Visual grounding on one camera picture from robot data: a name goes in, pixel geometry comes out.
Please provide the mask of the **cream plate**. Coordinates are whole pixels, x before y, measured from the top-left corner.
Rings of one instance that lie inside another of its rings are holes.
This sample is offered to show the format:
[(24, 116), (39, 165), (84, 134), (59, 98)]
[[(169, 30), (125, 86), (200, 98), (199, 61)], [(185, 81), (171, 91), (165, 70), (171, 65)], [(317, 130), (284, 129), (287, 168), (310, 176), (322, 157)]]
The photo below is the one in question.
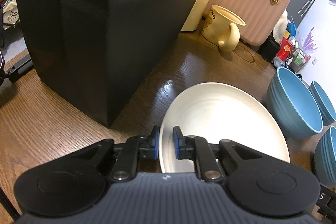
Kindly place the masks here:
[(269, 111), (248, 93), (227, 84), (202, 83), (179, 94), (163, 118), (159, 163), (163, 173), (192, 172), (193, 162), (175, 157), (173, 128), (218, 144), (229, 139), (290, 162), (284, 135)]

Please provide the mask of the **blue bowl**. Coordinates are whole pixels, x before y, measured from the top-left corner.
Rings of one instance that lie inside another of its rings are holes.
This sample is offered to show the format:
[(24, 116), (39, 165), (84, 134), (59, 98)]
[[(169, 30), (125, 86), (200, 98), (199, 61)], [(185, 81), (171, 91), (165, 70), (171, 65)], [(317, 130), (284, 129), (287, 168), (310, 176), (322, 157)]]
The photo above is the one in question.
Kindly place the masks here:
[(323, 130), (317, 102), (289, 69), (277, 68), (266, 92), (266, 105), (287, 138), (306, 139)]
[(314, 153), (315, 174), (328, 187), (335, 187), (335, 126), (319, 140)]
[(321, 112), (323, 125), (329, 126), (335, 123), (335, 108), (321, 85), (316, 81), (312, 81), (309, 86), (309, 91), (317, 102), (318, 108)]

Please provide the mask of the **yellow mug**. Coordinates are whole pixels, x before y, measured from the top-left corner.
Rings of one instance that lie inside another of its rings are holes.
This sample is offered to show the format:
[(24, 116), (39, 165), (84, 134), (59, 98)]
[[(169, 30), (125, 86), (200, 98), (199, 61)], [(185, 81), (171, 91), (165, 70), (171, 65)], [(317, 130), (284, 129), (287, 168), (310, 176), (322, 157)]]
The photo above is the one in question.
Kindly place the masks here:
[(234, 12), (212, 5), (201, 27), (201, 34), (216, 45), (221, 53), (228, 53), (237, 47), (240, 30), (245, 26), (245, 21)]

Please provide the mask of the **black cylinder cup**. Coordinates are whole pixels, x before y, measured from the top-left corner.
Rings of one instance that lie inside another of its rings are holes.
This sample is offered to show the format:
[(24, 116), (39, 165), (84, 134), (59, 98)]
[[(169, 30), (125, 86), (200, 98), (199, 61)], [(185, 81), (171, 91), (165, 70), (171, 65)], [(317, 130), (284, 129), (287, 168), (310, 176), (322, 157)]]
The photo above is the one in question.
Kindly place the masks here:
[(270, 34), (266, 41), (260, 45), (258, 52), (267, 62), (271, 62), (280, 50), (280, 44), (276, 42), (274, 36)]

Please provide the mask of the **black paper shopping bag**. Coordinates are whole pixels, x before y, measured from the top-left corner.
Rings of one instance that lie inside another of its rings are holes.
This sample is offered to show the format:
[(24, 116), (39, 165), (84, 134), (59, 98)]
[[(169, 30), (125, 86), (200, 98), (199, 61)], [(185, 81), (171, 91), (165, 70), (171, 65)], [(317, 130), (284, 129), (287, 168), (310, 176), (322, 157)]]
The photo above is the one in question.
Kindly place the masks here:
[(110, 126), (176, 40), (196, 0), (17, 0), (40, 79)]

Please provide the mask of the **red gift box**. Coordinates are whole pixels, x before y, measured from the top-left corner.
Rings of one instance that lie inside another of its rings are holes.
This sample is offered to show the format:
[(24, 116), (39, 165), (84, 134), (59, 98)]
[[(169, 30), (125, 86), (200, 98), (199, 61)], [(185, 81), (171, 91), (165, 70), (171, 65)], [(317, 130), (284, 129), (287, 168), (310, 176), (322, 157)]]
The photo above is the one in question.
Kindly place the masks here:
[(293, 45), (286, 37), (283, 37), (281, 40), (280, 50), (277, 52), (276, 57), (278, 57), (282, 61), (285, 61), (292, 50)]

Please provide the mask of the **wooden chair with cloth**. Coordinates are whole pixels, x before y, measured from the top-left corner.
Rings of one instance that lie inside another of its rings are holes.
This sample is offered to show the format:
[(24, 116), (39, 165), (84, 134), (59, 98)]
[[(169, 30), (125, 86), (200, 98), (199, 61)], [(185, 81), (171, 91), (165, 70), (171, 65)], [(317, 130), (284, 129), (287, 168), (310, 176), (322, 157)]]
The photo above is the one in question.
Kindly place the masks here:
[(288, 12), (285, 10), (273, 29), (273, 37), (279, 43), (285, 35), (288, 25)]

